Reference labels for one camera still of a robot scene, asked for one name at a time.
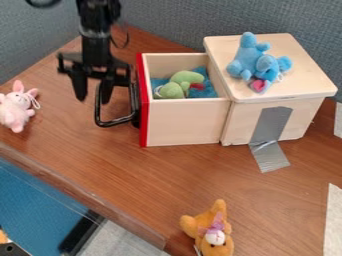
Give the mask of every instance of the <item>green stuffed toy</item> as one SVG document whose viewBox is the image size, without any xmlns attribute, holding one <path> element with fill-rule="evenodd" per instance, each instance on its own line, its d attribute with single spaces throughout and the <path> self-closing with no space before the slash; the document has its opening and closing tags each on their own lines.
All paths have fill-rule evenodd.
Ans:
<svg viewBox="0 0 342 256">
<path fill-rule="evenodd" d="M 154 91 L 155 99 L 184 99 L 190 88 L 204 89 L 204 76 L 192 71 L 179 71 L 174 74 L 170 82 L 158 86 Z"/>
</svg>

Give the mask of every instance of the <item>gray wall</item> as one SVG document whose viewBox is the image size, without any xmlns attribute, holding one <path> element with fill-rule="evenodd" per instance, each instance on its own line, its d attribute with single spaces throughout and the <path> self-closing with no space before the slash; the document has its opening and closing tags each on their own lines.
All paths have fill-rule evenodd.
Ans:
<svg viewBox="0 0 342 256">
<path fill-rule="evenodd" d="M 0 0 L 0 83 L 77 36 L 75 2 L 38 10 L 24 0 Z"/>
<path fill-rule="evenodd" d="M 289 32 L 342 88 L 342 0 L 122 0 L 134 26 L 203 50 L 210 35 Z M 342 89 L 339 92 L 342 100 Z"/>
</svg>

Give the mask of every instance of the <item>pink plush toy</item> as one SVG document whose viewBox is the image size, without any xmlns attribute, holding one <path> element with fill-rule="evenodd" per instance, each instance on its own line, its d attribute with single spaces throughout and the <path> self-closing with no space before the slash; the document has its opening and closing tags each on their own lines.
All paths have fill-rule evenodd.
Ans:
<svg viewBox="0 0 342 256">
<path fill-rule="evenodd" d="M 29 109 L 31 102 L 34 108 L 40 108 L 35 99 L 37 94 L 38 89 L 31 89 L 24 93 L 24 85 L 19 80 L 14 82 L 13 92 L 7 95 L 0 93 L 0 124 L 15 133 L 22 132 L 30 117 L 35 115 L 34 109 Z"/>
</svg>

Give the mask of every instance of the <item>blue plush elephant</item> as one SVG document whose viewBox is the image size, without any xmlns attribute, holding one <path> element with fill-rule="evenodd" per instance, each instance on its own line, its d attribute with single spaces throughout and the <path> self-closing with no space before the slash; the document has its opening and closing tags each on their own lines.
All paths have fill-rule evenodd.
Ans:
<svg viewBox="0 0 342 256">
<path fill-rule="evenodd" d="M 292 67 L 292 61 L 288 57 L 276 59 L 264 53 L 270 48 L 269 43 L 258 44 L 253 33 L 245 32 L 234 60 L 227 66 L 227 72 L 245 81 L 249 81 L 252 77 L 263 80 L 264 86 L 256 91 L 265 92 L 281 72 L 288 71 Z"/>
</svg>

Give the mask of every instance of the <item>wooden tabletop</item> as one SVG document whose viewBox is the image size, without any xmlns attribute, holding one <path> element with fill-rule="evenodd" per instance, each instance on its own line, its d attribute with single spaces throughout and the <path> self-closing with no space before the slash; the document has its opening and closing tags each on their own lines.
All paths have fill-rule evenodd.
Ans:
<svg viewBox="0 0 342 256">
<path fill-rule="evenodd" d="M 192 51 L 135 28 L 130 33 L 131 45 L 115 53 L 132 64 L 136 52 Z M 63 48 L 77 49 L 79 39 Z M 178 226 L 180 216 L 201 213 L 218 198 L 228 204 L 236 256 L 322 255 L 328 183 L 342 186 L 342 140 L 333 136 L 332 101 L 303 139 L 280 142 L 291 166 L 262 174 L 248 146 L 140 148 L 130 124 L 97 127 L 96 81 L 80 103 L 56 65 L 53 54 L 17 77 L 40 89 L 42 109 L 21 134 L 0 127 L 1 157 L 172 255 L 195 255 L 192 239 Z M 8 92 L 13 80 L 0 92 Z M 127 91 L 116 88 L 105 117 L 127 111 Z"/>
</svg>

